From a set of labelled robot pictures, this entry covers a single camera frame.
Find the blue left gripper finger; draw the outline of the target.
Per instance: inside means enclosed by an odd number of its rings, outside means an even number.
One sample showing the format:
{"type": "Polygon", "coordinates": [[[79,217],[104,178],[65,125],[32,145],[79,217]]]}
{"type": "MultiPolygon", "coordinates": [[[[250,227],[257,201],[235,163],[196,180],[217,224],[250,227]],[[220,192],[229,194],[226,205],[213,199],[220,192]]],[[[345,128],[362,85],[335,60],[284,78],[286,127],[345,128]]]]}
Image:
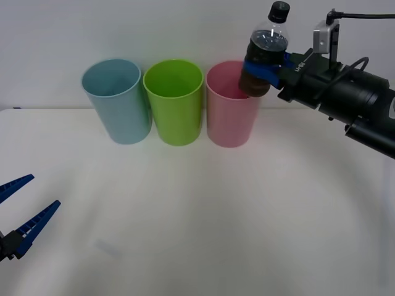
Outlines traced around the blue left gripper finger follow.
{"type": "Polygon", "coordinates": [[[3,203],[12,194],[21,189],[24,185],[29,183],[35,177],[32,174],[23,176],[21,178],[15,179],[3,185],[0,185],[0,203],[3,203]]]}
{"type": "Polygon", "coordinates": [[[25,224],[5,235],[3,237],[3,258],[21,259],[60,205],[61,202],[55,200],[25,224]]]}

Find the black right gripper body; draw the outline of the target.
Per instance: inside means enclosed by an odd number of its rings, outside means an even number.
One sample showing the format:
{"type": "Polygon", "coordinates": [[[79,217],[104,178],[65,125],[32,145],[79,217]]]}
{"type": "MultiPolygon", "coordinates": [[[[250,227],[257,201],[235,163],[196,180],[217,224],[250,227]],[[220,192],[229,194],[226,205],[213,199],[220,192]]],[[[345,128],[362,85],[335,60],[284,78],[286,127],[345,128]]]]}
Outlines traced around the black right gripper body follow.
{"type": "Polygon", "coordinates": [[[304,54],[292,53],[289,57],[291,67],[278,72],[282,89],[278,97],[286,102],[297,101],[311,109],[319,104],[333,104],[337,108],[347,108],[347,100],[332,87],[324,91],[343,70],[341,62],[330,62],[321,54],[309,49],[304,54]]]}

